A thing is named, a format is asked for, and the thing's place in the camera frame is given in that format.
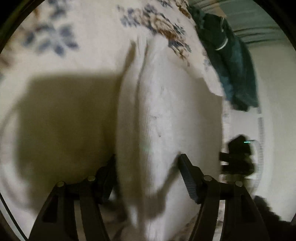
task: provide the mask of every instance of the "silver screw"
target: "silver screw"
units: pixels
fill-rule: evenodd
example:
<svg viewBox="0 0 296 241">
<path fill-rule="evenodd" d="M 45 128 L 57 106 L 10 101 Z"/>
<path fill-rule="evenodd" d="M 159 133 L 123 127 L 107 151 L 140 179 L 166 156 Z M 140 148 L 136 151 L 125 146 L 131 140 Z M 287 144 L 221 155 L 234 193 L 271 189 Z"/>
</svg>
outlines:
<svg viewBox="0 0 296 241">
<path fill-rule="evenodd" d="M 209 176 L 209 175 L 205 175 L 204 180 L 207 181 L 207 182 L 210 182 L 211 180 L 213 180 L 213 178 L 211 176 Z"/>
<path fill-rule="evenodd" d="M 92 181 L 94 181 L 95 179 L 96 179 L 95 176 L 89 176 L 89 177 L 87 178 L 87 180 L 88 180 L 89 182 L 92 182 Z"/>
<path fill-rule="evenodd" d="M 57 183 L 58 188 L 61 188 L 63 185 L 65 185 L 65 183 L 63 181 L 60 181 Z"/>
<path fill-rule="evenodd" d="M 241 181 L 236 181 L 235 185 L 237 185 L 238 187 L 242 187 L 242 182 Z"/>
</svg>

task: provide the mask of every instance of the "white wall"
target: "white wall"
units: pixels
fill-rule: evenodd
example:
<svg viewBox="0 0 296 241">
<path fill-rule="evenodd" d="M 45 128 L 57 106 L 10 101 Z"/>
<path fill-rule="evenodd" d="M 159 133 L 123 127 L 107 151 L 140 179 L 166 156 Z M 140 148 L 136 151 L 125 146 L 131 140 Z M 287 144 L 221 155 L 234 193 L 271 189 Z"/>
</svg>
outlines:
<svg viewBox="0 0 296 241">
<path fill-rule="evenodd" d="M 265 129 L 264 173 L 256 194 L 291 221 L 296 213 L 296 51 L 278 42 L 252 46 L 250 52 Z"/>
</svg>

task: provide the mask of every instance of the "dark green cloth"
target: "dark green cloth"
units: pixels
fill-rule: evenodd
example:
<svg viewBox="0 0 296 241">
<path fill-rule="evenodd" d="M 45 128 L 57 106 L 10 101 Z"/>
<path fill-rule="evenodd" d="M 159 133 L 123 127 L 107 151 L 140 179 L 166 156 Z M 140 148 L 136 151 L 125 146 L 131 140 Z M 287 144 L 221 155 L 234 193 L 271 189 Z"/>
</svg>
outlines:
<svg viewBox="0 0 296 241">
<path fill-rule="evenodd" d="M 189 6 L 188 11 L 233 108 L 247 111 L 250 106 L 258 107 L 255 72 L 245 43 L 233 33 L 226 19 L 194 6 Z"/>
</svg>

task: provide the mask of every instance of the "dark green garment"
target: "dark green garment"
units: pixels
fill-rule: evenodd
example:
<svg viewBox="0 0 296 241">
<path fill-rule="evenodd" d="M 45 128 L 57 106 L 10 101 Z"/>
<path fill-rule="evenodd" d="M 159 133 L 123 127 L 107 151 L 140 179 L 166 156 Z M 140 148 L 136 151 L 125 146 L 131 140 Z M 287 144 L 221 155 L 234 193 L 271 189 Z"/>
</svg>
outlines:
<svg viewBox="0 0 296 241">
<path fill-rule="evenodd" d="M 258 107 L 256 77 L 247 46 L 226 19 L 189 6 L 196 31 L 219 75 L 227 99 L 236 110 Z"/>
</svg>

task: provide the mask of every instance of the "black device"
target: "black device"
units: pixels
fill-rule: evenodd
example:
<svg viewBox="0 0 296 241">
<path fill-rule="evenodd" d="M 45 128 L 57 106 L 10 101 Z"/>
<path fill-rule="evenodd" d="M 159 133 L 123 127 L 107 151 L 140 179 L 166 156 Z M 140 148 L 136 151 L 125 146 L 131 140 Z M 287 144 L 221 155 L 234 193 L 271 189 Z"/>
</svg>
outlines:
<svg viewBox="0 0 296 241">
<path fill-rule="evenodd" d="M 213 239 L 220 200 L 226 201 L 221 241 L 269 240 L 260 213 L 242 182 L 219 183 L 193 166 L 186 154 L 178 157 L 178 167 L 189 196 L 201 204 L 189 241 Z M 86 240 L 110 241 L 98 204 L 108 200 L 115 183 L 115 156 L 96 176 L 77 184 L 58 182 L 34 223 L 29 241 L 78 241 L 74 215 L 77 199 Z"/>
</svg>

